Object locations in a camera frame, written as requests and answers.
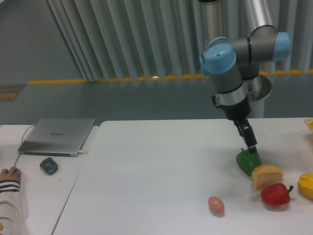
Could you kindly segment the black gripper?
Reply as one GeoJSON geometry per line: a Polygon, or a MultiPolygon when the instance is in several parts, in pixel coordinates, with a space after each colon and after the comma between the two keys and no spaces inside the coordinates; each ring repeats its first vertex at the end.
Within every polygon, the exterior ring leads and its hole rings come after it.
{"type": "Polygon", "coordinates": [[[249,100],[245,97],[242,101],[234,105],[222,105],[222,109],[225,117],[228,120],[233,120],[234,125],[237,127],[239,135],[244,138],[250,153],[256,153],[257,140],[255,138],[253,129],[251,126],[245,127],[244,123],[240,120],[245,120],[251,112],[249,100]]]}

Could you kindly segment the person's hand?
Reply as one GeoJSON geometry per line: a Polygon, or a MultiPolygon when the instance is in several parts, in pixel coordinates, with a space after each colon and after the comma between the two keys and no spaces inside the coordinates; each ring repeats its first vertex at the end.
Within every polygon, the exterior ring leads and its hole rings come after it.
{"type": "Polygon", "coordinates": [[[1,173],[0,173],[0,181],[4,182],[4,181],[14,181],[14,182],[21,182],[21,170],[18,169],[15,166],[12,166],[10,169],[2,169],[1,173]]]}

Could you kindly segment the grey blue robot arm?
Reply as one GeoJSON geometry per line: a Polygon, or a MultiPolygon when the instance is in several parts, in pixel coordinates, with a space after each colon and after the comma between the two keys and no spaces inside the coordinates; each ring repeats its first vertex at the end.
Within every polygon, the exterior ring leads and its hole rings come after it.
{"type": "Polygon", "coordinates": [[[291,40],[286,32],[274,25],[270,5],[266,0],[245,0],[243,7],[250,36],[236,40],[213,35],[217,31],[220,1],[201,0],[205,49],[200,53],[201,71],[210,76],[219,99],[219,108],[234,122],[248,151],[257,151],[252,127],[247,117],[251,112],[249,98],[260,94],[263,86],[259,64],[285,60],[291,53],[291,40]]]}

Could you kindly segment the white striped sleeve forearm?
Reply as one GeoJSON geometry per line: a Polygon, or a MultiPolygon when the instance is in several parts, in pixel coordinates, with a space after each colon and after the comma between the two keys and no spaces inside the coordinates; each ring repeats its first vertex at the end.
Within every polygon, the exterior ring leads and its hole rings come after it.
{"type": "Polygon", "coordinates": [[[0,182],[0,234],[21,235],[23,225],[20,183],[6,180],[0,182]]]}

